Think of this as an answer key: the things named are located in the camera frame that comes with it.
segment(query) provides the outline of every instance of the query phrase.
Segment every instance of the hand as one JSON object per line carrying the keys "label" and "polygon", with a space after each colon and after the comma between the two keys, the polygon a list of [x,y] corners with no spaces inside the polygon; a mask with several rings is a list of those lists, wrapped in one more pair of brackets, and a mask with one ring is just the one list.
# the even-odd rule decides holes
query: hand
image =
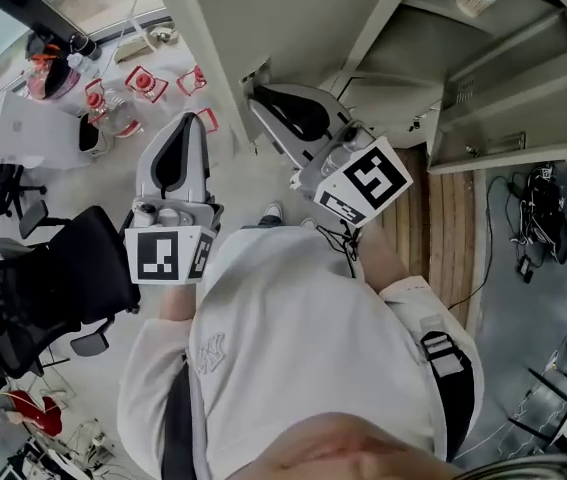
{"label": "hand", "polygon": [[365,282],[376,293],[409,276],[401,258],[376,221],[370,222],[363,228],[358,249]]}
{"label": "hand", "polygon": [[20,425],[26,420],[25,416],[18,411],[5,411],[5,414],[10,423],[13,423],[14,425]]}
{"label": "hand", "polygon": [[196,313],[196,285],[168,286],[161,299],[159,318],[184,322],[194,318]]}

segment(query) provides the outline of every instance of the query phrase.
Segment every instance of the floor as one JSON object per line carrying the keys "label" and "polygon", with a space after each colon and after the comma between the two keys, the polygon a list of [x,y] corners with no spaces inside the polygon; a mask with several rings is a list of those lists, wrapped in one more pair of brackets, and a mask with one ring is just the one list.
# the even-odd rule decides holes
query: floor
{"label": "floor", "polygon": [[473,173],[431,175],[424,150],[396,153],[414,183],[381,214],[386,236],[410,275],[423,276],[466,327],[474,273]]}
{"label": "floor", "polygon": [[[144,136],[119,140],[113,151],[84,169],[31,171],[32,181],[43,182],[48,187],[45,199],[50,215],[72,217],[97,204],[103,206],[115,226],[122,223],[134,196],[136,160],[148,140]],[[232,231],[256,222],[272,200],[283,202],[286,220],[290,223],[298,223],[305,216],[312,215],[322,224],[336,229],[336,219],[331,214],[288,189],[291,174],[288,162],[266,142],[257,143],[257,147],[256,156],[254,151],[237,148],[233,157],[228,156],[212,169],[209,190],[225,206],[223,228],[215,248]],[[488,182],[496,175],[509,177],[511,171],[490,171]],[[559,178],[567,189],[567,164],[560,166]],[[507,221],[502,210],[505,198],[504,186],[497,183],[490,194],[494,258],[490,277],[481,295],[483,313],[476,336],[486,374],[486,397],[479,421],[464,446],[466,450],[488,438],[503,425],[506,416],[516,410],[533,385],[525,367],[542,370],[567,328],[567,264],[559,266],[548,261],[535,273],[530,285],[522,283],[515,272],[513,245],[509,243]],[[509,209],[514,216],[512,202]],[[53,229],[39,229],[28,242],[45,241],[53,233]],[[15,219],[4,218],[1,221],[0,236],[18,238]],[[72,434],[76,435],[81,423],[98,418],[106,434],[117,445],[114,463],[126,470],[127,476],[145,479],[147,476],[127,458],[117,442],[115,412],[118,381],[130,346],[144,319],[158,312],[161,289],[143,286],[141,291],[140,314],[121,314],[108,332],[110,350],[94,358],[79,358],[70,350],[69,337],[59,340],[53,347],[55,357],[70,357],[71,361],[58,366],[56,371],[49,371],[46,380],[53,387],[75,392],[70,397],[69,408],[64,411],[62,437],[69,440]],[[25,379],[23,385],[27,387],[28,382],[29,379]],[[502,434],[497,434],[468,453],[459,463],[475,466],[497,460],[500,436]],[[517,439],[512,441],[508,438],[501,455],[516,451]]]}
{"label": "floor", "polygon": [[[517,166],[491,170],[487,174],[488,186],[495,176],[509,179],[514,172],[525,174],[530,169],[531,166]],[[516,179],[520,184],[524,178],[517,176]],[[557,179],[567,195],[567,163],[558,165]],[[535,385],[526,368],[542,372],[567,332],[567,262],[558,265],[546,259],[535,271],[531,283],[523,282],[516,272],[514,244],[509,242],[510,231],[504,212],[506,197],[505,184],[497,181],[489,196],[494,232],[493,261],[481,295],[482,318],[476,334],[485,371],[485,399],[477,425],[463,450],[489,438],[508,415],[517,411],[526,392]],[[567,198],[565,208],[567,215]],[[517,226],[518,207],[513,199],[508,210]],[[548,400],[552,398],[548,393],[543,396]],[[544,421],[546,418],[540,420],[539,425]],[[550,419],[548,427],[555,421],[556,418]],[[520,456],[532,449],[533,443],[517,451],[529,438],[517,430],[503,439],[508,428],[509,425],[503,427],[483,445],[461,457],[459,463],[478,466],[510,455]]]}
{"label": "floor", "polygon": [[[149,138],[143,135],[120,139],[111,152],[86,168],[69,171],[34,169],[27,173],[33,182],[44,183],[48,187],[45,200],[50,216],[71,218],[91,205],[100,205],[118,228],[134,197],[136,161],[148,141]],[[257,156],[253,151],[237,148],[233,157],[227,155],[227,148],[219,148],[226,153],[226,157],[220,166],[212,168],[208,184],[208,190],[216,196],[217,202],[225,206],[222,229],[215,241],[215,249],[234,230],[256,223],[268,203],[273,200],[283,202],[287,223],[298,224],[311,215],[320,224],[339,229],[338,219],[331,213],[307,202],[288,188],[292,172],[284,157],[278,155],[266,141],[257,142],[257,148]],[[28,197],[40,196],[28,193]],[[39,228],[25,242],[44,242],[55,231],[54,228]],[[15,217],[4,217],[1,220],[0,236],[20,240]],[[53,388],[64,388],[75,393],[70,396],[70,407],[63,413],[64,430],[61,437],[66,441],[72,438],[74,443],[77,440],[75,431],[79,425],[97,418],[106,434],[116,443],[117,458],[114,463],[139,479],[147,476],[126,456],[118,443],[116,399],[119,379],[130,347],[143,321],[158,313],[161,288],[146,285],[141,287],[141,293],[140,314],[122,313],[117,316],[115,324],[107,333],[110,343],[107,352],[93,358],[77,357],[69,346],[70,338],[76,336],[65,336],[55,342],[52,348],[56,359],[70,357],[71,361],[59,365],[56,371],[48,370],[45,376],[45,380]],[[98,324],[88,326],[84,331],[90,332],[92,327],[97,326]],[[31,380],[24,378],[20,384],[29,387]],[[36,395],[38,390],[45,387],[39,382],[32,391]]]}

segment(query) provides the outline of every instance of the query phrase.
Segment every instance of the white shirt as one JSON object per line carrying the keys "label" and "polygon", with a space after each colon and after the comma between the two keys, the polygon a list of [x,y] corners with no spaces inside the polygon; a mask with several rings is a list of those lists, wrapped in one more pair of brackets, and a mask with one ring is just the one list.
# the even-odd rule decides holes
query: white shirt
{"label": "white shirt", "polygon": [[[191,330],[187,322],[148,322],[122,382],[119,431],[148,473],[160,478],[163,455],[156,416],[164,413],[165,396],[155,393],[169,391],[180,366],[168,363],[178,361],[188,332],[215,479],[253,461],[294,423],[325,412],[363,417],[433,449],[431,387],[414,340],[369,286],[351,278],[345,256],[320,233],[239,231],[206,277],[211,288]],[[441,305],[422,278],[411,279],[393,290],[402,311],[409,313],[410,297],[416,305]],[[138,404],[150,408],[130,417]],[[148,428],[138,428],[144,420]]]}

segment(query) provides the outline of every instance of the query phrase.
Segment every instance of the chair armrest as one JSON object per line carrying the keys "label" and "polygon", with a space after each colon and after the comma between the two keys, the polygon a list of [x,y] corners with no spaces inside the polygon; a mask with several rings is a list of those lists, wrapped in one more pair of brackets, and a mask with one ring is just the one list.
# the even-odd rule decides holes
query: chair armrest
{"label": "chair armrest", "polygon": [[127,212],[127,215],[125,216],[125,220],[121,225],[121,229],[119,229],[119,236],[121,237],[121,240],[125,240],[125,230],[130,227],[133,219],[134,219],[134,211],[130,210],[129,212]]}
{"label": "chair armrest", "polygon": [[43,222],[49,215],[45,201],[39,200],[30,206],[23,214],[23,218],[19,222],[19,231],[21,238],[27,238],[32,232]]}
{"label": "chair armrest", "polygon": [[72,350],[74,350],[76,355],[81,357],[97,356],[105,352],[110,347],[110,344],[105,337],[105,333],[113,323],[114,317],[112,316],[93,333],[86,334],[85,336],[81,336],[80,338],[70,341]]}

